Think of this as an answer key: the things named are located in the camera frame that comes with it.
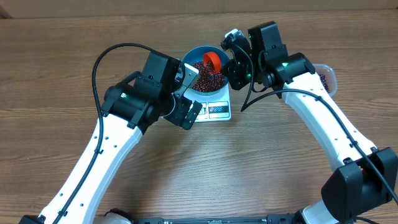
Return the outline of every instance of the plastic container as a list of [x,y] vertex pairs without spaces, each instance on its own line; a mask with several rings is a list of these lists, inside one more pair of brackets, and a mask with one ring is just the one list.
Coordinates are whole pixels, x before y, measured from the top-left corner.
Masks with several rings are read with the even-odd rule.
[[333,71],[329,65],[325,64],[313,64],[313,66],[319,75],[325,75],[326,84],[329,88],[329,96],[332,97],[337,92],[337,79],[335,71]]

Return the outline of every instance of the wood grain surface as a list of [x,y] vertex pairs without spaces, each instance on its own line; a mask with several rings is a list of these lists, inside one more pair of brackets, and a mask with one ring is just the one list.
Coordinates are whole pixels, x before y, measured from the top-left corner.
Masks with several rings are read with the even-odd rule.
[[269,12],[395,9],[398,0],[0,0],[10,17],[136,16]]
[[[104,49],[137,42],[182,58],[199,45],[217,45],[232,28],[271,20],[290,54],[335,69],[334,99],[352,123],[380,148],[398,152],[396,10],[3,19],[0,223],[39,214],[73,169],[96,123],[91,69]],[[147,55],[125,48],[105,56],[101,98],[141,70]],[[231,121],[190,131],[164,120],[152,125],[98,215],[118,207],[135,217],[253,217],[296,212],[320,199],[332,172],[315,138],[276,97],[240,113],[247,90],[231,91]],[[397,223],[398,208],[391,202],[363,216]]]

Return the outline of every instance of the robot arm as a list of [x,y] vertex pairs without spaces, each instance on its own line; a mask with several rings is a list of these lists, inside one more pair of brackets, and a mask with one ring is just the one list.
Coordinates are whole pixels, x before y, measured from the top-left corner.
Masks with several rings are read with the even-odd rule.
[[[275,22],[253,27],[248,33],[251,48],[240,30],[226,34],[220,45],[232,51],[234,59],[221,73],[228,77],[234,90],[250,83],[249,92],[254,91],[254,82],[264,85],[262,91],[273,88],[304,120],[334,172],[321,190],[322,200],[300,211],[298,219],[311,224],[345,223],[390,202],[393,192],[388,186],[394,189],[398,171],[394,151],[379,151],[350,123],[325,91],[309,60],[301,53],[287,54]],[[263,97],[245,102],[242,110]]]
[[[117,169],[159,116],[184,129],[192,127],[202,105],[192,103],[184,93],[195,84],[198,73],[188,64],[182,65],[175,58],[152,51],[142,73],[134,72],[107,90],[101,107],[105,128],[100,151],[96,152],[101,136],[98,120],[90,142],[59,193],[38,217],[24,216],[20,223],[93,223]],[[71,196],[95,153],[98,155],[90,172],[77,194]]]

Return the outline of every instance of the digital scale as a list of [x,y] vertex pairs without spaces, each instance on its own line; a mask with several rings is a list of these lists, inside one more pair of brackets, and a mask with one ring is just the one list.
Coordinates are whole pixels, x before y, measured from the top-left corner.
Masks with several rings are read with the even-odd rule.
[[231,119],[228,82],[221,89],[211,93],[202,93],[189,88],[184,96],[202,104],[195,122],[228,121]]
[[[196,47],[184,56],[182,62],[192,65],[195,62],[203,61],[203,55],[207,52],[216,53],[221,60],[221,65],[229,62],[228,55],[214,46]],[[227,79],[225,79],[224,86],[217,91],[202,93],[189,88],[185,91],[184,96],[192,102],[196,100],[203,106],[195,122],[228,121],[231,119],[231,101],[229,100]]]

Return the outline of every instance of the black cable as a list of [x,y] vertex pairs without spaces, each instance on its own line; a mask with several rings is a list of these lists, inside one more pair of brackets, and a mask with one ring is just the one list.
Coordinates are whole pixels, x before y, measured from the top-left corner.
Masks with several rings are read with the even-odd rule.
[[242,109],[243,109],[243,108],[246,106],[246,104],[248,103],[248,101],[249,101],[250,94],[251,94],[251,91],[252,91],[253,86],[254,86],[254,67],[253,67],[253,62],[251,61],[251,58],[250,58],[250,56],[248,55],[248,53],[246,53],[240,46],[234,44],[232,41],[231,41],[231,45],[235,46],[237,49],[239,49],[240,51],[242,51],[242,53],[246,56],[246,58],[248,58],[248,60],[249,60],[249,62],[250,62],[250,66],[251,66],[251,74],[250,74],[250,75],[251,75],[251,82],[250,82],[250,87],[249,87],[248,95],[246,96],[246,99],[244,100],[244,103],[243,103],[243,105],[242,105]]
[[379,224],[379,223],[377,223],[375,221],[372,221],[372,220],[370,220],[368,218],[364,218],[364,217],[355,217],[354,220],[355,220],[355,222],[356,222],[356,220],[361,220],[361,221],[364,221],[364,222],[367,222],[367,223],[370,223],[370,224]]
[[123,78],[123,80],[121,80],[120,83],[129,84],[130,82],[135,80],[139,75],[141,75],[141,72],[135,71],[135,72],[131,73],[130,75],[126,76],[125,78]]
[[315,98],[315,100],[321,102],[323,105],[326,106],[326,108],[329,109],[330,113],[335,117],[335,119],[337,120],[338,124],[341,126],[341,128],[343,129],[344,133],[347,135],[347,138],[349,139],[349,141],[351,141],[352,145],[355,147],[355,149],[360,153],[360,155],[363,157],[363,159],[370,165],[370,167],[372,168],[372,170],[376,173],[377,177],[380,179],[380,181],[386,186],[387,190],[390,192],[390,194],[392,195],[392,198],[396,201],[397,205],[398,205],[398,197],[397,195],[394,193],[394,190],[391,189],[390,185],[387,183],[387,181],[385,180],[385,178],[382,176],[382,174],[380,173],[379,169],[377,169],[377,167],[373,164],[373,162],[368,158],[368,156],[365,154],[365,152],[362,151],[362,149],[359,147],[358,142],[354,140],[354,138],[352,137],[352,135],[349,133],[349,131],[347,130],[347,127],[344,125],[344,123],[342,122],[342,120],[340,119],[340,117],[337,115],[336,111],[334,111],[334,109],[321,97],[318,96],[314,93],[311,93],[309,91],[305,91],[305,90],[297,90],[297,89],[284,89],[284,90],[277,90],[277,91],[272,91],[269,93],[265,93],[259,97],[257,97],[256,99],[250,101],[245,108],[242,108],[243,110],[247,109],[250,105],[252,105],[253,103],[267,97],[267,96],[271,96],[271,95],[275,95],[278,93],[287,93],[287,92],[294,92],[294,93],[302,93],[302,94],[306,94],[309,96],[312,96]]
[[182,77],[181,78],[176,78],[176,80],[178,80],[178,83],[176,84],[176,86],[172,89],[171,92],[175,92],[177,90],[179,90],[182,86],[182,83],[185,79],[185,65],[183,63],[180,64],[180,68],[182,71]]
[[93,67],[93,74],[92,74],[92,80],[91,80],[91,84],[93,86],[93,94],[94,94],[94,100],[95,100],[95,106],[97,109],[97,113],[98,113],[98,120],[99,120],[99,135],[98,135],[98,144],[97,147],[94,151],[94,155],[91,158],[90,163],[88,164],[88,167],[85,171],[85,173],[83,174],[83,177],[81,177],[79,183],[77,184],[76,188],[73,190],[72,194],[70,195],[70,197],[68,198],[67,202],[65,203],[65,205],[63,206],[63,208],[58,212],[58,216],[56,217],[56,219],[54,220],[53,224],[57,224],[60,219],[64,216],[65,212],[67,211],[69,205],[72,203],[73,199],[75,198],[77,192],[80,190],[81,186],[83,185],[84,181],[86,180],[88,174],[91,171],[91,168],[93,168],[94,162],[96,160],[96,158],[98,157],[98,154],[100,153],[101,150],[101,144],[102,144],[102,139],[104,136],[104,121],[103,121],[103,115],[102,115],[102,110],[101,110],[101,105],[100,105],[100,99],[98,98],[98,93],[97,93],[97,88],[96,88],[96,82],[95,82],[95,78],[96,78],[96,72],[97,72],[97,68],[98,65],[100,64],[101,59],[111,50],[114,50],[116,48],[119,47],[140,47],[142,49],[146,49],[149,50],[151,52],[157,52],[158,51],[147,47],[145,45],[141,45],[141,44],[135,44],[135,43],[123,43],[123,44],[116,44],[112,47],[109,47],[108,49],[106,49],[104,52],[102,52],[102,54],[97,58],[94,67]]
[[267,89],[268,89],[267,87],[264,87],[264,88],[261,89],[260,91],[257,91],[257,90],[255,90],[254,87],[253,87],[252,91],[255,92],[255,93],[262,93],[263,91],[266,91]]
[[264,72],[264,70],[262,69],[261,56],[264,55],[265,51],[266,50],[261,50],[260,53],[259,53],[258,59],[257,59],[257,64],[258,64],[258,66],[260,68],[260,72]]

